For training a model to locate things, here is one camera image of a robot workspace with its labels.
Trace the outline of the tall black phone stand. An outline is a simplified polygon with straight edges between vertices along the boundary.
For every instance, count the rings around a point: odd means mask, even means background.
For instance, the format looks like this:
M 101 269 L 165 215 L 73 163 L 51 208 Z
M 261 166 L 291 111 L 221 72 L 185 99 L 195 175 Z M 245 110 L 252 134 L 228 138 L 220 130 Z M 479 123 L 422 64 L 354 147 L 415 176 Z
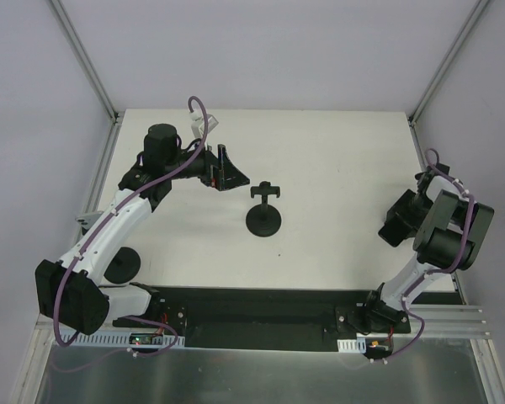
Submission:
M 246 227 L 256 237 L 271 237 L 276 234 L 282 225 L 282 216 L 279 211 L 268 203 L 268 197 L 281 195 L 280 186 L 274 186 L 269 181 L 262 181 L 257 186 L 250 188 L 250 196 L 254 199 L 261 197 L 261 203 L 254 205 L 246 215 Z

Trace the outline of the short black phone stand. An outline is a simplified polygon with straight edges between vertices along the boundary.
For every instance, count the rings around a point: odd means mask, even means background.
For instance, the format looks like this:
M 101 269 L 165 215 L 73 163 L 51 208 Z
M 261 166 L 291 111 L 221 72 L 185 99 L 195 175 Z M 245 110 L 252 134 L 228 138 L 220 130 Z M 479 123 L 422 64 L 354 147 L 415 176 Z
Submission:
M 140 255 L 130 247 L 121 247 L 107 267 L 104 278 L 112 284 L 126 284 L 138 275 L 141 269 Z

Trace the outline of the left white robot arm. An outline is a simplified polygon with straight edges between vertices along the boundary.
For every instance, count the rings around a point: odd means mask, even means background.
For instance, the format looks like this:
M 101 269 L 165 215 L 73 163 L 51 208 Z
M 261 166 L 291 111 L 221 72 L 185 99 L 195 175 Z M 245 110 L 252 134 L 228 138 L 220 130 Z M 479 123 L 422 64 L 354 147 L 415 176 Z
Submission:
M 52 319 L 55 327 L 68 326 L 84 335 L 126 316 L 142 327 L 155 326 L 162 310 L 155 289 L 136 282 L 111 287 L 101 282 L 128 236 L 155 211 L 172 182 L 182 178 L 198 178 L 218 191 L 250 183 L 231 162 L 225 146 L 212 151 L 200 139 L 194 150 L 187 151 L 174 126 L 151 126 L 143 151 L 119 182 L 106 210 L 68 252 L 36 268 L 40 313 Z

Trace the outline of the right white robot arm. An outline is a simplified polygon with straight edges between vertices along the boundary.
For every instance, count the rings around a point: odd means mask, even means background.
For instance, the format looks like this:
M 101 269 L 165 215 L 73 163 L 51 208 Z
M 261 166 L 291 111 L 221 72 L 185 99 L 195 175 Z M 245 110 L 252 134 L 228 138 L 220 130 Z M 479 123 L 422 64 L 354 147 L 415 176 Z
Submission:
M 475 262 L 495 210 L 475 201 L 460 180 L 432 168 L 416 175 L 390 207 L 378 235 L 392 247 L 412 239 L 413 257 L 391 280 L 367 296 L 364 331 L 390 332 L 408 319 L 408 309 L 429 285 Z

